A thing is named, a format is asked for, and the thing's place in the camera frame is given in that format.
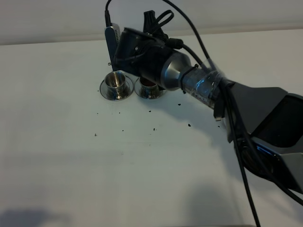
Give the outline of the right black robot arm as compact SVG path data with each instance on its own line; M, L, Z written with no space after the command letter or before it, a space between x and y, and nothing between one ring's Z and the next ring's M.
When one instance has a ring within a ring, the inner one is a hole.
M168 37L153 11L142 31L125 28L112 64L164 90L180 89L226 125L244 167L284 190L303 191L303 98L279 87L228 80L211 59L202 61L180 39Z

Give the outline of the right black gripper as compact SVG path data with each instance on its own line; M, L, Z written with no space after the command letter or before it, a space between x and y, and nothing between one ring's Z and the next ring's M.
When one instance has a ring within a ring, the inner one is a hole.
M183 42L169 38L162 30L173 18L171 10L158 17L153 10L144 12L143 31L129 27L122 31L113 65L157 85L180 85L177 63Z

